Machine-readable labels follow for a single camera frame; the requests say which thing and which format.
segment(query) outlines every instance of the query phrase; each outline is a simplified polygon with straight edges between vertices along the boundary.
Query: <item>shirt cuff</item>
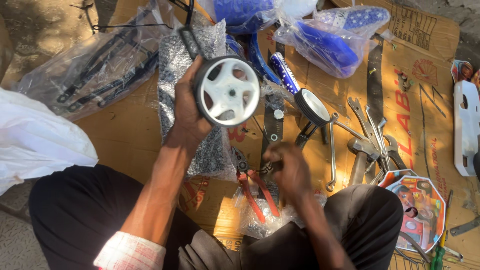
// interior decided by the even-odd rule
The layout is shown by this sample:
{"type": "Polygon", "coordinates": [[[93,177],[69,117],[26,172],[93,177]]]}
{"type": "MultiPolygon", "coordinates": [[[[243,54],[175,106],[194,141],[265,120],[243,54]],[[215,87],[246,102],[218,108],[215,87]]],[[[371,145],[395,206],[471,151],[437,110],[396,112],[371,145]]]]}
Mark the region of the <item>shirt cuff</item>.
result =
{"type": "Polygon", "coordinates": [[[101,270],[161,270],[167,249],[141,237],[116,232],[94,265],[101,270]]]}

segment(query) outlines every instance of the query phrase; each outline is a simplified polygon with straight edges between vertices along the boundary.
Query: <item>black rubber tire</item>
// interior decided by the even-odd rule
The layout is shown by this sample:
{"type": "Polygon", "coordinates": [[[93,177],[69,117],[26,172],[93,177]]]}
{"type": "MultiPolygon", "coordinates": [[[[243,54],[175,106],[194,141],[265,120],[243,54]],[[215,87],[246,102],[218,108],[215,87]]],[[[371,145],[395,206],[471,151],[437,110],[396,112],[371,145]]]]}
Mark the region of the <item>black rubber tire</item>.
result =
{"type": "Polygon", "coordinates": [[[310,122],[312,122],[317,127],[320,127],[320,128],[324,127],[326,124],[328,124],[330,122],[330,119],[329,120],[322,119],[310,108],[310,106],[308,106],[308,104],[305,101],[305,99],[303,98],[303,94],[302,94],[304,89],[305,88],[300,89],[300,91],[298,91],[293,96],[293,98],[295,99],[295,103],[297,104],[297,106],[299,107],[299,109],[303,113],[303,115],[305,115],[305,117],[307,117],[307,119],[310,122]]]}
{"type": "Polygon", "coordinates": [[[239,57],[239,56],[234,56],[234,55],[227,55],[227,56],[221,56],[221,57],[216,57],[216,58],[213,58],[212,60],[209,60],[207,62],[205,62],[201,67],[200,69],[198,70],[197,72],[197,75],[195,76],[195,79],[193,81],[193,90],[194,90],[194,96],[195,96],[195,101],[197,103],[197,108],[198,108],[198,111],[210,122],[210,123],[213,123],[215,125],[219,125],[219,126],[223,126],[223,127],[237,127],[238,125],[225,125],[225,124],[221,124],[217,121],[217,119],[211,117],[208,113],[207,113],[207,109],[205,107],[203,107],[202,105],[202,92],[200,90],[201,86],[202,86],[202,82],[203,82],[203,79],[205,78],[205,75],[208,71],[208,69],[215,65],[218,61],[220,60],[223,60],[223,59],[226,59],[226,58],[235,58],[237,60],[241,60],[242,62],[245,62],[247,63],[248,66],[251,67],[252,70],[253,67],[252,65],[247,62],[246,60],[244,60],[243,58],[239,57]]]}

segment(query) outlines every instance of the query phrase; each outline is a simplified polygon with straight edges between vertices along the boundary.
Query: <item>white plastic part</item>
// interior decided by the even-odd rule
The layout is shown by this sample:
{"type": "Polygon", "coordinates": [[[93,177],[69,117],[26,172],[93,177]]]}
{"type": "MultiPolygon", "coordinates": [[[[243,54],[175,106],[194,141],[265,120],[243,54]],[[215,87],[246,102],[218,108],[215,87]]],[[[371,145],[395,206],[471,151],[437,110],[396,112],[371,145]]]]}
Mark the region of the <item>white plastic part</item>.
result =
{"type": "Polygon", "coordinates": [[[462,176],[475,176],[473,156],[478,152],[480,101],[473,83],[460,81],[454,89],[454,162],[462,176]]]}
{"type": "Polygon", "coordinates": [[[330,120],[330,114],[325,108],[325,105],[317,98],[316,95],[304,88],[302,90],[302,96],[303,99],[307,102],[310,109],[315,112],[316,115],[318,115],[325,121],[330,120]]]}
{"type": "Polygon", "coordinates": [[[255,71],[246,62],[235,58],[225,58],[212,65],[205,74],[200,90],[206,112],[218,124],[226,126],[239,125],[249,119],[260,100],[260,85],[255,71]],[[220,73],[215,80],[208,79],[211,71],[221,64],[220,73]],[[234,70],[244,71],[245,80],[235,77],[234,70]],[[210,109],[206,105],[204,92],[212,99],[213,105],[210,109]],[[219,116],[227,111],[233,111],[233,118],[221,120],[219,116]]]}
{"type": "Polygon", "coordinates": [[[276,109],[274,112],[273,112],[273,117],[275,117],[275,119],[282,119],[283,118],[283,111],[280,110],[280,109],[276,109]]]}

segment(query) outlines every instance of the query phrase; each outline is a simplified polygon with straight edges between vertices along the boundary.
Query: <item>tiled floor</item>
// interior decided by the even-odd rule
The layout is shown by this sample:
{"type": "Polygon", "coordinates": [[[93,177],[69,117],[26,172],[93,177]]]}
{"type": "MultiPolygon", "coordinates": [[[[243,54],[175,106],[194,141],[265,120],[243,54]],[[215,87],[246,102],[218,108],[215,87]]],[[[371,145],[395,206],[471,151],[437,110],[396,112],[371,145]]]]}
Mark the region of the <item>tiled floor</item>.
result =
{"type": "Polygon", "coordinates": [[[0,270],[49,269],[29,223],[32,186],[33,181],[27,181],[0,196],[0,270]]]}

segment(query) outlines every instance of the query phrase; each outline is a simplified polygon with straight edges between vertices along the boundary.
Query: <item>red-handled pliers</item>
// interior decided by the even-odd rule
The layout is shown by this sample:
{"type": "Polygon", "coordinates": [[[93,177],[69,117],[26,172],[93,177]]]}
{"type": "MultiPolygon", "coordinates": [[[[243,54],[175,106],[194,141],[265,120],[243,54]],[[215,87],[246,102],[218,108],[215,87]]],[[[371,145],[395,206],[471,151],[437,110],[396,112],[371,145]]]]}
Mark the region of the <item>red-handled pliers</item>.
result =
{"type": "Polygon", "coordinates": [[[234,158],[233,162],[237,165],[237,179],[242,186],[243,194],[245,195],[245,197],[247,197],[248,203],[252,207],[260,222],[265,223],[265,216],[258,207],[258,205],[255,203],[253,196],[250,193],[248,177],[250,177],[255,183],[257,183],[257,185],[262,190],[265,199],[267,200],[267,203],[270,207],[270,210],[272,211],[272,214],[276,217],[279,217],[280,214],[278,213],[278,209],[276,208],[275,202],[273,201],[272,195],[270,194],[270,191],[268,191],[265,182],[260,179],[260,177],[257,175],[256,170],[250,169],[247,159],[236,147],[232,147],[231,150],[232,156],[234,158]]]}

